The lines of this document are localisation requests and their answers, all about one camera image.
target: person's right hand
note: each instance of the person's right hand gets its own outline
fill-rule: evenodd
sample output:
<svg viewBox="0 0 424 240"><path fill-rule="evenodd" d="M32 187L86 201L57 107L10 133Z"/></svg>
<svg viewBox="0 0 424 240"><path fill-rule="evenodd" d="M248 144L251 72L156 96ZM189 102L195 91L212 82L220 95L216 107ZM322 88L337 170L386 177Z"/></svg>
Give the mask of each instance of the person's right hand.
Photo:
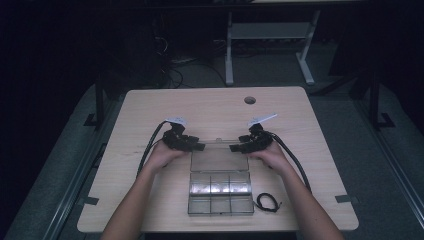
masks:
<svg viewBox="0 0 424 240"><path fill-rule="evenodd" d="M247 154L248 157L257 157L262 159L264 164L274 169L277 173L282 174L284 168L289 164L280 145L276 141L272 141L266 149Z"/></svg>

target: controller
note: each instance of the controller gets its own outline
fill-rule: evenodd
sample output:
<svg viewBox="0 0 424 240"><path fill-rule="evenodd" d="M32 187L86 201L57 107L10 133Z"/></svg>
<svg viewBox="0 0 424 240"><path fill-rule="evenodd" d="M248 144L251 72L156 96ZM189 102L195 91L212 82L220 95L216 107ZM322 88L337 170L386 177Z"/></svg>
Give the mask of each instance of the controller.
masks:
<svg viewBox="0 0 424 240"><path fill-rule="evenodd" d="M183 135L185 127L182 124L170 122L171 129L163 134L162 141L170 148L184 152L203 151L205 144L199 143L199 138Z"/></svg>
<svg viewBox="0 0 424 240"><path fill-rule="evenodd" d="M273 141L272 136L266 133L260 123L249 128L250 135L239 137L242 144L230 145L231 152L252 153L266 149Z"/></svg>

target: grommet hole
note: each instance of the grommet hole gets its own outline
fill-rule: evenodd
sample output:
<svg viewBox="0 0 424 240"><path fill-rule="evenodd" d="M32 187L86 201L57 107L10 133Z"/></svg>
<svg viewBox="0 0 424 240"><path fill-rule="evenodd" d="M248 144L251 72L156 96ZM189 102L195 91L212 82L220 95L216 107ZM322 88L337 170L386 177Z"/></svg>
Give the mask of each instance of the grommet hole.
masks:
<svg viewBox="0 0 424 240"><path fill-rule="evenodd" d="M252 104L255 104L256 99L254 97L248 96L244 98L244 102L246 104L252 105Z"/></svg>

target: hand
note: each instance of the hand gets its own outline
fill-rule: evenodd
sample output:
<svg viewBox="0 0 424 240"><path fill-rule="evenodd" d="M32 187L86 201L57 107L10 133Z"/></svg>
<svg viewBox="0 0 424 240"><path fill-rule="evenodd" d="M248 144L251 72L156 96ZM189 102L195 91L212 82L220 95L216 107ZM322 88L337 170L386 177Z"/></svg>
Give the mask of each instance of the hand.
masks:
<svg viewBox="0 0 424 240"><path fill-rule="evenodd" d="M266 149L247 154L248 157L258 157L264 164L268 165L277 173L282 174L283 170L289 164L286 156L276 141L272 141Z"/></svg>
<svg viewBox="0 0 424 240"><path fill-rule="evenodd" d="M157 173L175 158L184 156L186 152L170 149L162 140L153 147L153 151L143 168L151 169Z"/></svg>

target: wooden table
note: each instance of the wooden table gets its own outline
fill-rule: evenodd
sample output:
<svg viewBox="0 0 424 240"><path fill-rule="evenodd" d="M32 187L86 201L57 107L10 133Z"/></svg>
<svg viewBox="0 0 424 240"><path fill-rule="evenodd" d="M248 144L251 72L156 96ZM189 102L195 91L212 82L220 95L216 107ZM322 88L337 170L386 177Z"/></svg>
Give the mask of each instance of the wooden table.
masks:
<svg viewBox="0 0 424 240"><path fill-rule="evenodd" d="M254 97L256 103L244 99ZM264 122L301 162L314 196L341 230L353 230L358 220L350 202L338 203L346 195L305 91L300 87L215 88L130 91L116 125L89 197L78 222L82 232L102 232L117 205L136 177L137 167L153 131L165 118L181 116L188 124L185 134L209 141L235 140L248 134L253 117L277 113ZM164 125L159 139L170 126ZM249 159L253 198L268 192L282 201L277 213L255 209L251 216L190 217L187 214L190 156L174 160L155 178L145 232L242 232L293 231L298 229L292 206L279 176L258 159Z"/></svg>

